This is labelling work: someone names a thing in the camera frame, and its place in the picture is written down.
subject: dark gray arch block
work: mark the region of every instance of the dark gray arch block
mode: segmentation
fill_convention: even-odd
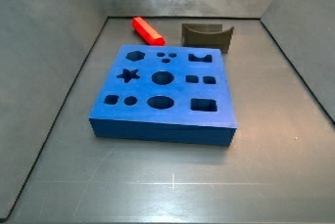
[[[187,47],[219,48],[230,51],[235,27],[223,30],[222,24],[183,24],[183,43]]]
[[[275,0],[262,22],[335,121],[335,0]]]
[[[106,19],[97,0],[0,0],[0,220]]]

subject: star-shaped hole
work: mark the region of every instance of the star-shaped hole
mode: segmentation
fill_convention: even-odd
[[[117,77],[124,78],[125,83],[129,83],[132,79],[140,79],[139,71],[140,71],[139,69],[136,70],[124,69],[123,74],[120,74]]]

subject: rectangular hole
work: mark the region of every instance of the rectangular hole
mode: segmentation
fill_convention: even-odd
[[[196,75],[187,75],[187,82],[199,83],[199,77]]]
[[[203,112],[218,112],[216,101],[211,99],[192,99],[192,110]]]
[[[206,76],[203,81],[206,84],[216,84],[216,78],[214,76]]]

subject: gray floor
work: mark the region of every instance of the gray floor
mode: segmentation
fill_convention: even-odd
[[[94,138],[88,115],[131,20],[111,20],[10,223],[334,222],[335,131],[261,21],[149,20],[169,45],[183,22],[236,27],[224,57],[240,128],[230,148]]]

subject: circular hole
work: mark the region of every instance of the circular hole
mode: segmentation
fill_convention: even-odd
[[[152,81],[159,85],[168,85],[173,79],[175,76],[169,71],[159,71],[152,75]]]
[[[167,96],[155,96],[148,100],[148,104],[157,110],[167,110],[175,106],[175,101]]]
[[[137,99],[137,97],[135,97],[135,96],[131,96],[131,97],[128,97],[128,98],[125,99],[125,104],[127,104],[128,106],[135,105],[137,102],[139,102],[139,99]]]
[[[164,64],[169,64],[169,63],[171,63],[171,60],[169,60],[169,59],[163,59],[163,63],[164,63]]]

